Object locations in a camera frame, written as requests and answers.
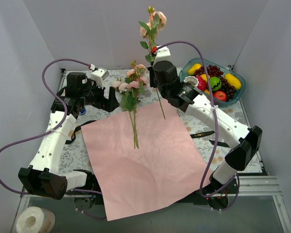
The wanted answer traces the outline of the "pink artificial flower bouquet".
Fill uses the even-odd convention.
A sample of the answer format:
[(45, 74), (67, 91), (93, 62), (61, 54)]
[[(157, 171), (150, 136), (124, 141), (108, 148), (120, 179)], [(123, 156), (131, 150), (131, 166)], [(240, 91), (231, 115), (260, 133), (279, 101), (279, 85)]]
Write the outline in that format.
[(146, 67), (143, 64), (136, 64), (136, 61), (133, 61), (131, 66), (132, 68), (127, 72), (126, 77), (123, 80), (117, 78), (112, 83), (112, 87), (122, 95), (120, 107), (129, 114), (133, 130), (134, 148), (138, 149), (139, 141), (136, 127), (137, 103), (140, 102), (139, 95), (145, 92), (148, 78), (145, 75)]

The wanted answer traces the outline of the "black ribbon with gold text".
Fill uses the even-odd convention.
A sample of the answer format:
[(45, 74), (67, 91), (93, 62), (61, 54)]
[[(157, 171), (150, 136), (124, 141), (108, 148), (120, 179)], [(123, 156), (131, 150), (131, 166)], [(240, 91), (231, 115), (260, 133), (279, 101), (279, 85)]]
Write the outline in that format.
[[(93, 123), (93, 122), (95, 122), (95, 120), (90, 120), (90, 121), (87, 121), (87, 122), (77, 126), (74, 129), (70, 139), (66, 140), (65, 144), (69, 145), (69, 144), (73, 143), (75, 141), (75, 139), (76, 139), (76, 133), (81, 130), (81, 127), (84, 126), (84, 125)], [(197, 139), (197, 138), (203, 138), (203, 137), (206, 137), (206, 136), (210, 136), (212, 134), (215, 134), (215, 132), (214, 131), (207, 131), (207, 132), (201, 132), (201, 133), (194, 133), (194, 134), (191, 134), (190, 136), (191, 136), (192, 139)], [(225, 143), (225, 142), (218, 142), (217, 145), (220, 146), (220, 147), (229, 148), (229, 145), (227, 143)]]

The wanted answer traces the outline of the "single pink flower stem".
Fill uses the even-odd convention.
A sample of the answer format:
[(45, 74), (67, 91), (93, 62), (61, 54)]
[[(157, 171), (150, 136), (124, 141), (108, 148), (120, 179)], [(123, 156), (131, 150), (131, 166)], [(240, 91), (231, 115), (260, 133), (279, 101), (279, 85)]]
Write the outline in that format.
[(151, 64), (154, 64), (154, 50), (157, 47), (156, 38), (158, 32), (163, 30), (167, 24), (167, 18), (163, 12), (156, 11), (153, 6), (149, 6), (147, 9), (149, 14), (148, 22), (141, 22), (140, 24), (140, 35), (143, 39), (147, 39), (148, 42), (146, 44), (145, 41), (141, 41), (140, 45), (142, 48), (148, 51), (148, 55), (145, 56), (145, 59)]

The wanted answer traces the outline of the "purple wrapping paper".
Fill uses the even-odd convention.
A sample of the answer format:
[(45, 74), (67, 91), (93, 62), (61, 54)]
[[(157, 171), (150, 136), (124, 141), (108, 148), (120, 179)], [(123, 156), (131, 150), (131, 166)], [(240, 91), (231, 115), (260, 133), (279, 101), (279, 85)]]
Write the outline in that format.
[(139, 147), (127, 112), (81, 132), (109, 221), (156, 211), (209, 184), (211, 170), (166, 100), (137, 109)]

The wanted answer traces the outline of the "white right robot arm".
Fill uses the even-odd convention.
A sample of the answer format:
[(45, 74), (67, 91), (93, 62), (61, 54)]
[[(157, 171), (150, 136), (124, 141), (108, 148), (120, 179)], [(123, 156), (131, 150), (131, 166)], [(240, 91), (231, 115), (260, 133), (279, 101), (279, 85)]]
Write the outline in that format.
[(262, 129), (258, 126), (249, 128), (221, 109), (212, 107), (196, 87), (180, 80), (171, 62), (159, 61), (152, 67), (155, 77), (150, 82), (156, 84), (162, 97), (184, 114), (203, 121), (229, 145), (231, 150), (210, 177), (211, 190), (223, 192), (230, 178), (236, 172), (245, 170), (259, 150)]

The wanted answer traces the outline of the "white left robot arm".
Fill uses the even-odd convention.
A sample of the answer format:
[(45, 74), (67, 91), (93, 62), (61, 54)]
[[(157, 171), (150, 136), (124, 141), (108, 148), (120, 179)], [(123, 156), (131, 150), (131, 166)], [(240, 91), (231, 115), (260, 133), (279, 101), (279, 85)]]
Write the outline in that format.
[(93, 106), (106, 112), (119, 107), (115, 88), (109, 88), (109, 96), (104, 96), (104, 80), (107, 70), (99, 68), (87, 76), (83, 72), (70, 72), (66, 86), (58, 93), (51, 106), (48, 134), (27, 168), (21, 168), (18, 177), (29, 194), (60, 200), (66, 191), (77, 188), (89, 194), (94, 187), (91, 172), (73, 170), (59, 175), (59, 163), (68, 135), (85, 106)]

